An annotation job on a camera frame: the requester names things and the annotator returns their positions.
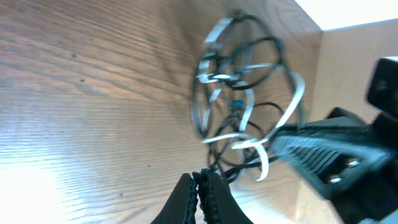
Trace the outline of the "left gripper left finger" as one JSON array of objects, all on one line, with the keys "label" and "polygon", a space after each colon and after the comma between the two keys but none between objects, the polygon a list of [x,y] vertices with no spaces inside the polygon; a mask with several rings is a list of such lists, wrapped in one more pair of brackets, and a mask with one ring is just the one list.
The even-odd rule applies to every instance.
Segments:
[{"label": "left gripper left finger", "polygon": [[197,183],[190,174],[182,174],[162,210],[151,224],[196,224],[197,196]]}]

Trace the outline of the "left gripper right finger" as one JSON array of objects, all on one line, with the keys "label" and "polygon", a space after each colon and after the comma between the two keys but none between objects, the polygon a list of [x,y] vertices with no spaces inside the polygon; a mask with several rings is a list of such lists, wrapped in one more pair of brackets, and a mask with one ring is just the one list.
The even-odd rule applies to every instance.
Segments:
[{"label": "left gripper right finger", "polygon": [[212,169],[193,172],[200,208],[209,224],[252,224],[231,194],[229,185]]}]

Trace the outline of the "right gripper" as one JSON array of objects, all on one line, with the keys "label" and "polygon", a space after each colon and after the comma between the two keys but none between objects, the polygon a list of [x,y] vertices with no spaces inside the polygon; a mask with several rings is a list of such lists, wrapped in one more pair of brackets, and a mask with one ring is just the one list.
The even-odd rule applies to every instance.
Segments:
[{"label": "right gripper", "polygon": [[397,223],[397,153],[368,128],[284,128],[270,149],[330,200],[343,223]]}]

